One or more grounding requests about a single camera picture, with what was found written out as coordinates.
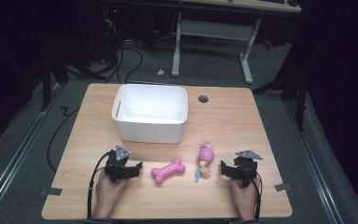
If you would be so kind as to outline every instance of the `black cable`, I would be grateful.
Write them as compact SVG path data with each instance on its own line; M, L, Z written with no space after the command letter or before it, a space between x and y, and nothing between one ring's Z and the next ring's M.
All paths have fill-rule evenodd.
M172 39L173 37L175 37L175 35L166 37L165 39L156 40L155 43L162 47L170 47L170 46L173 46L176 42L174 39ZM161 44L160 42L169 42L169 44Z
M97 170L97 173L98 173L100 170L102 170L102 169L104 169L104 167L101 167L100 169L98 169L98 170Z
M110 156L111 151L106 152L103 156L98 160L97 164L95 165L94 171L92 172L91 180L89 181L89 194L87 197L87 219L91 218L91 202L92 202L92 188L94 186L94 176L98 173L98 167L100 166L101 161L106 157Z
M188 50L195 50L195 49L199 49L199 48L201 48L203 45L204 45L204 37L202 37L202 36L192 36L193 37L193 39L199 39L200 38L200 44L198 45L198 46L196 46L195 48L186 48L186 47L184 47L183 45L182 45L182 43L181 43L181 48L182 49L188 49Z
M73 64L70 64L70 65L74 66L74 68L76 70L80 71L80 73L78 73L76 71L73 71L72 69L66 67L66 70L67 70L68 73L76 75L76 76L84 76L84 75L86 75L86 76L101 79L100 76L99 76L100 74L108 72L108 71L110 71L110 70L112 70L113 68L116 67L116 65L117 65L117 57L116 57L116 53L115 53L115 49L116 49L115 44L122 37L121 32L119 31L119 30L122 30L122 27L117 28L115 26L115 23L118 23L118 21L113 22L112 21L112 15L108 11L109 11L108 8L105 11L103 11L103 27L105 27L104 34L106 35L106 42L107 42L107 55L106 55L106 58L108 60L110 60L110 63L105 68L102 68L101 70L98 70L98 71L95 71L95 72L90 71L85 66L81 66L81 65L74 66Z
M47 151L47 157L48 157L48 165L50 166L51 170L56 173L57 172L57 169L54 168L54 166L52 165L51 161L50 161L50 148L51 148L51 144L52 142L54 141L57 133L60 131L61 127L63 126L63 124L69 119L72 117L72 115L75 114L75 112L77 110L79 110L80 106L78 108L76 108L72 113L70 113L66 118L65 120L62 121L62 123L60 124L60 126L57 128L57 130L55 131L55 133L53 134L53 136L51 137L50 139L50 142L48 143L48 151Z
M163 40L163 39L166 39L166 38L171 38L171 37L173 37L173 36L176 36L176 35L171 35L171 36L170 36L170 34L172 33L173 28L175 27L177 17L178 17L178 12L176 12L176 13L175 13L175 16L173 17L172 26L171 26L170 31L168 31L168 33L167 33L165 36L163 36L162 38L156 39L156 41L159 41L159 40Z
M138 63L138 65L136 65L136 67L134 69L132 69L132 71L130 71L127 75L126 75L126 78L124 79L124 84L127 84L127 80L129 78L129 76L136 70L139 68L139 66L141 66L142 62L144 61L144 56L142 56L142 54L138 51L138 50L135 50L135 49L127 49L127 50L132 50L136 53L139 54L139 56L141 56L141 61Z
M139 40L124 40L124 42L132 42L132 41L135 41L136 44L130 47L126 47L126 49L134 49L139 46Z
M120 63L116 66L115 71L112 72L112 74L106 79L105 83L108 83L110 78L117 73L117 80L118 83L121 84L121 80L120 80L120 75L118 74L118 68L121 66L121 64L123 63L123 57L124 57L124 53L123 53L123 45L121 45L121 58L120 58Z
M217 45L217 46L226 46L226 45L231 45L231 44L235 44L240 42L240 40L235 40L235 39L230 39L230 40L226 40L227 42L225 43L218 43L216 41L211 41L208 39L205 39L205 43L210 44L210 45Z
M257 192L257 205L255 207L255 219L258 220L260 217L260 207L261 207L261 193L263 192L263 181L261 179L261 176L258 172L257 175L260 178L260 190L258 190L257 184L255 183L255 181L249 176L249 174L246 172L245 168L243 168L242 164L240 164L240 167L242 168L242 170L246 173L246 175L248 176L249 180L252 181L252 184L255 187L255 191Z

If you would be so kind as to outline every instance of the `plush toy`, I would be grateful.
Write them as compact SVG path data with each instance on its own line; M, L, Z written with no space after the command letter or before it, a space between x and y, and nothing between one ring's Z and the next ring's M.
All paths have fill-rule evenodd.
M208 145L206 142L202 143L199 152L199 166L200 168L197 170L195 177L196 182L199 181L200 177L204 175L205 177L209 177L211 172L207 168L207 165L213 161L214 153L213 148Z

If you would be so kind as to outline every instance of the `wooden table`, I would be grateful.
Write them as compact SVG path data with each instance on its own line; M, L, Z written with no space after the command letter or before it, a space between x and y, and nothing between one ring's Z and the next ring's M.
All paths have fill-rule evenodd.
M184 86L189 106L185 137L181 143L170 145L125 142L119 138L111 117L119 86L89 85L52 183L52 187L62 189L62 193L47 197L43 218L86 218L92 171L98 159L116 144L132 152L127 165L143 161L144 167L139 177L131 179L112 218L236 217L230 183L220 173L220 161L233 166L235 152L246 149L264 158L258 161L257 169L263 180L260 216L289 217L292 214L286 192L274 188L282 183L281 175L249 89ZM200 95L208 96L209 102L199 102ZM195 183L199 147L205 140L215 153L210 166L212 176ZM157 186L151 169L164 167L176 157L182 159L186 171L171 175ZM95 190L92 199L95 208Z

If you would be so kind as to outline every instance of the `white desk frame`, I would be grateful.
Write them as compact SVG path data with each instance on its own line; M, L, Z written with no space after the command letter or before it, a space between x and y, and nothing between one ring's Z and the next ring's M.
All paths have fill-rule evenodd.
M176 45L172 63L172 76L179 76L181 35L198 35L247 41L248 43L244 53L240 54L240 61L246 83L252 84L253 79L249 69L248 57L251 52L252 45L254 44L260 22L261 20L258 19L255 21L254 26L245 26L209 21L190 21L182 20L182 13L179 12L176 31Z

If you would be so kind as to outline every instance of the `pink dog bone toy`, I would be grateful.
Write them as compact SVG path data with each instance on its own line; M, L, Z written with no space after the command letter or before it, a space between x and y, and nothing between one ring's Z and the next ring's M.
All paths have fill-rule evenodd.
M210 171L206 167L209 163L213 161L214 153L213 148L208 145L206 142L204 142L200 147L200 153L199 153L199 165L200 168L197 170L195 177L196 182L199 181L201 175L205 175L206 177L209 177Z
M156 184L162 184L165 177L167 177L168 175L172 175L174 173L183 173L185 169L186 167L181 164L181 160L179 158L176 158L173 163L162 169L153 168L152 176L154 177Z

